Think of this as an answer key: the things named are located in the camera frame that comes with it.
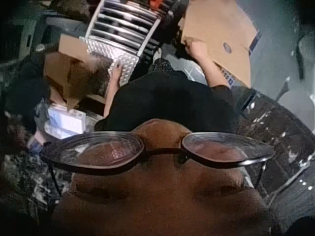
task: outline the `eyeglasses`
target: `eyeglasses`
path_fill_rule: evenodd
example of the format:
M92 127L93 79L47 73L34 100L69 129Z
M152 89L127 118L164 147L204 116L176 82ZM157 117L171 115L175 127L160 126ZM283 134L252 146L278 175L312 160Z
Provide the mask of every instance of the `eyeglasses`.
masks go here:
M229 169L266 163L274 150L248 137L215 132L187 134L180 148L146 150L141 138L132 133L94 132L45 145L41 157L62 170L107 176L125 172L159 154L179 154L178 161L182 164L192 159L211 168Z

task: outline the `glasses lens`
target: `glasses lens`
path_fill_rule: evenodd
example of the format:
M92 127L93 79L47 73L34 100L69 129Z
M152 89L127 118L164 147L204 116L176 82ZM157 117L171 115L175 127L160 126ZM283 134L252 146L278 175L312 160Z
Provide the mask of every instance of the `glasses lens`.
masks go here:
M227 133L192 133L183 139L183 146L204 159L228 163L261 158L264 161L273 155L269 145L248 137Z
M42 157L70 166L112 169L130 162L143 149L142 141L132 134L95 132L50 144Z

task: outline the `hand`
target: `hand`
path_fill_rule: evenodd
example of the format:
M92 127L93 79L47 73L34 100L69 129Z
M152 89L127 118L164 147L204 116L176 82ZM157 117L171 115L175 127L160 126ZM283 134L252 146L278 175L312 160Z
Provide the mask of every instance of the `hand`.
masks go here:
M123 71L123 66L120 65L119 63L115 64L113 67L113 73L112 73L111 79L119 82L119 79L122 75L122 71Z
M197 62L209 58L208 45L205 42L196 38L186 37L184 38L184 43L186 45L186 52L196 59Z

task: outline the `cardboard box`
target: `cardboard box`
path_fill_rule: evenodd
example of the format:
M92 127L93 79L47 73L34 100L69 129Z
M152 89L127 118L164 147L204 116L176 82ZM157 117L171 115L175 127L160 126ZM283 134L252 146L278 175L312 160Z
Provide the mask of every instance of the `cardboard box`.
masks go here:
M196 0L188 6L182 39L205 41L214 62L251 87L249 50L256 35L235 0Z
M87 45L79 38L62 34L59 51L46 55L44 76L67 101L67 108L72 109L92 94L89 80L97 71L98 62L100 59L89 55ZM99 95L93 97L104 100Z

